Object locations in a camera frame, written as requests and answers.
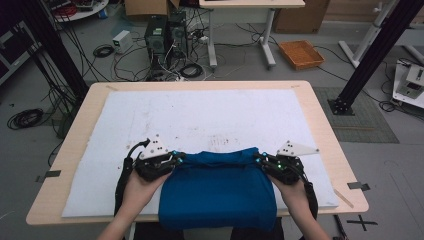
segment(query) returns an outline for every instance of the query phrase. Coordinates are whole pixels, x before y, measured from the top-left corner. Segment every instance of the black strap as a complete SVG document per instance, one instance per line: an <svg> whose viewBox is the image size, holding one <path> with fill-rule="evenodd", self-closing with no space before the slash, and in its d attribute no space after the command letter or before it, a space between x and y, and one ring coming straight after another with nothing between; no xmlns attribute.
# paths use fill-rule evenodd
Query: black strap
<svg viewBox="0 0 424 240"><path fill-rule="evenodd" d="M116 185L116 191L115 191L115 211L113 213L113 216L116 216L118 213L119 208L122 205L122 200L124 199L124 191L125 186L127 185L128 178L131 175L132 172L132 163L133 159L130 157L126 157L124 159L124 165L122 167L122 173L119 177L118 184Z"/></svg>
<svg viewBox="0 0 424 240"><path fill-rule="evenodd" d="M311 211L312 216L316 220L318 216L318 200L317 196L315 195L314 185L311 182L307 182L304 184L304 186L306 198L308 199L309 203L309 210ZM302 236L299 240L305 240L305 236Z"/></svg>

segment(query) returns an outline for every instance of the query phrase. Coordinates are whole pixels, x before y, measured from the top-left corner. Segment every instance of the desk leg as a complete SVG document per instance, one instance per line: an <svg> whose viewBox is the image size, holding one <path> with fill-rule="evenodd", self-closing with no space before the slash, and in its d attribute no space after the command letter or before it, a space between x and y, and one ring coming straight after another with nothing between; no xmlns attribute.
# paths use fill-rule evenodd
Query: desk leg
<svg viewBox="0 0 424 240"><path fill-rule="evenodd" d="M269 39L269 34L271 33L272 20L274 19L274 13L275 13L275 9L270 8L268 11L268 19L266 21L265 35L259 39L261 47L265 53L266 60L268 62L268 69L276 65L274 57L272 56L272 53L271 53L271 49L269 48L269 45L268 45L268 39Z"/></svg>
<svg viewBox="0 0 424 240"><path fill-rule="evenodd" d="M212 68L212 72L215 71L215 68L217 67L218 63L216 61L216 53L215 53L215 45L213 43L213 24L212 24L212 12L213 10L209 11L209 39L208 39L208 54L209 54L209 66Z"/></svg>

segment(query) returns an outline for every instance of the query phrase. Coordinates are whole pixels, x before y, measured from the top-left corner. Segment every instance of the blue towel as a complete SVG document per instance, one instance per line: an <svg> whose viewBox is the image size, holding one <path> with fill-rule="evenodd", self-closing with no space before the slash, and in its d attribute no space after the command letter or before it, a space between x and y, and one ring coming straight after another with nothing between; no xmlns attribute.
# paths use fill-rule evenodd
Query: blue towel
<svg viewBox="0 0 424 240"><path fill-rule="evenodd" d="M270 231L277 214L257 148L187 154L162 187L159 221L168 229L255 227Z"/></svg>

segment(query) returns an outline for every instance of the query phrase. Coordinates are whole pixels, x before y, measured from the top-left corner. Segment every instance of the floor mat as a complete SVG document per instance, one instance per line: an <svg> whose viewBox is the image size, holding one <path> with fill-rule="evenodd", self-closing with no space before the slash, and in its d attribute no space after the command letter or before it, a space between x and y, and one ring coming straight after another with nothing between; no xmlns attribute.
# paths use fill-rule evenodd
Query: floor mat
<svg viewBox="0 0 424 240"><path fill-rule="evenodd" d="M327 100L334 100L342 88L314 88L331 127L340 142L399 143L375 103L361 92L352 105L354 116L334 115Z"/></svg>

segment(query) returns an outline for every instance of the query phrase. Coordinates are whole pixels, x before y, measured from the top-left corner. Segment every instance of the hand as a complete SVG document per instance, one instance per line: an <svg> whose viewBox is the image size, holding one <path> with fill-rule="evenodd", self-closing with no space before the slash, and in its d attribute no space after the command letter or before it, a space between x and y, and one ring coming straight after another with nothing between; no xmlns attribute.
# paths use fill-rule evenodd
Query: hand
<svg viewBox="0 0 424 240"><path fill-rule="evenodd" d="M268 175L268 177L275 184L278 190L280 190L281 197L291 214L293 214L292 211L296 209L309 209L305 187L301 180L297 181L293 185L286 185L270 175Z"/></svg>
<svg viewBox="0 0 424 240"><path fill-rule="evenodd" d="M153 182L147 182L133 171L128 178L124 191L124 198L120 209L135 215L150 202L157 188L165 182L169 174L159 177Z"/></svg>
<svg viewBox="0 0 424 240"><path fill-rule="evenodd" d="M153 182L147 182L139 177L136 171L133 171L128 178L124 191L124 199L118 213L97 239L121 240L127 228L150 202L153 194L165 182L169 175L164 175Z"/></svg>
<svg viewBox="0 0 424 240"><path fill-rule="evenodd" d="M303 182L299 180L293 185L285 185L272 176L268 175L268 177L280 190L281 197L287 205L290 215L303 233L305 239L329 240L330 237L318 222L315 221L309 210L309 202Z"/></svg>

